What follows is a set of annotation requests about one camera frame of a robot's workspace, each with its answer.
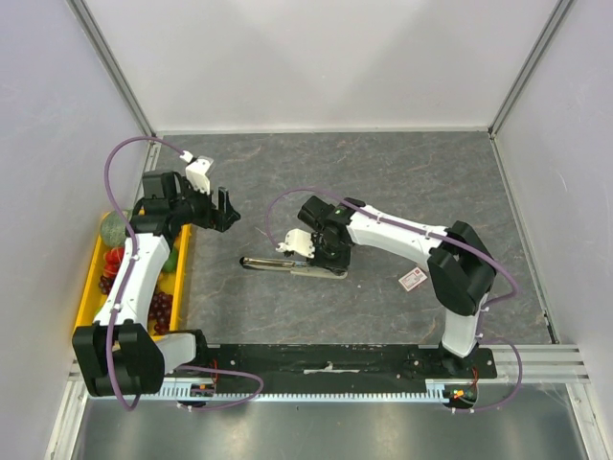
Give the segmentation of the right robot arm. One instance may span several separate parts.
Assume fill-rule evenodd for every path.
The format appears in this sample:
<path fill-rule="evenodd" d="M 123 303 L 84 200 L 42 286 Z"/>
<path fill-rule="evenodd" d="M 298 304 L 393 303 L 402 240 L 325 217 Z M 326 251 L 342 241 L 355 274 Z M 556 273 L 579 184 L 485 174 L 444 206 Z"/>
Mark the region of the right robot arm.
<path fill-rule="evenodd" d="M 470 225 L 420 224 L 382 213 L 360 200 L 347 198 L 332 205 L 316 195 L 302 206 L 298 219 L 310 230 L 288 231 L 279 250 L 298 253 L 317 268 L 345 273 L 352 248 L 362 245 L 400 256 L 426 272 L 445 308 L 440 368 L 457 378 L 472 367 L 480 310 L 497 271 L 483 259 L 489 252 Z"/>

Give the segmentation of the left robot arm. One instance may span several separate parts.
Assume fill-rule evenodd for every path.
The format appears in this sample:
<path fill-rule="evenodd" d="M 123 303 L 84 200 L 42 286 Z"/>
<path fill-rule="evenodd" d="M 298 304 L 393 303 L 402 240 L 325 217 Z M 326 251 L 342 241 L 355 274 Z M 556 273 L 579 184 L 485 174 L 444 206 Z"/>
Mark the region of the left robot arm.
<path fill-rule="evenodd" d="M 154 394 L 179 367 L 199 377 L 210 366 L 202 332 L 169 332 L 154 339 L 148 312 L 158 276 L 186 225 L 225 232 L 240 219 L 229 192 L 199 191 L 178 172 L 147 172 L 144 195 L 126 230 L 125 255 L 107 300 L 89 326 L 76 327 L 72 345 L 93 397 Z"/>

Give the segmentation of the silver and black stapler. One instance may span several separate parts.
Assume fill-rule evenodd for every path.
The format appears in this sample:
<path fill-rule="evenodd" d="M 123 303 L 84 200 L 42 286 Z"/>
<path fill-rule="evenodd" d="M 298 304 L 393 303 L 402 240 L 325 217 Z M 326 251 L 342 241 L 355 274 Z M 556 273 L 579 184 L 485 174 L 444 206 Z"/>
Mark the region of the silver and black stapler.
<path fill-rule="evenodd" d="M 292 260 L 241 257 L 239 263 L 245 269 L 288 272 L 296 276 L 338 280 L 343 280 L 347 277 L 346 271 L 335 272 L 326 268 L 312 266 L 307 262 Z"/>

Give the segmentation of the red white staple box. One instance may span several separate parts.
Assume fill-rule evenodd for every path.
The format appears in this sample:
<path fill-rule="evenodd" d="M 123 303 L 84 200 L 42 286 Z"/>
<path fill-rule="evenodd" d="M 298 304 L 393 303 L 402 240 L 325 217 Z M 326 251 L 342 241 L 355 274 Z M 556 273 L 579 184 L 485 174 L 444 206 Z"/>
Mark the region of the red white staple box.
<path fill-rule="evenodd" d="M 415 267 L 414 269 L 403 275 L 398 280 L 398 282 L 407 292 L 409 292 L 419 286 L 421 283 L 425 282 L 426 280 L 427 275 L 425 274 L 425 272 L 419 267 Z"/>

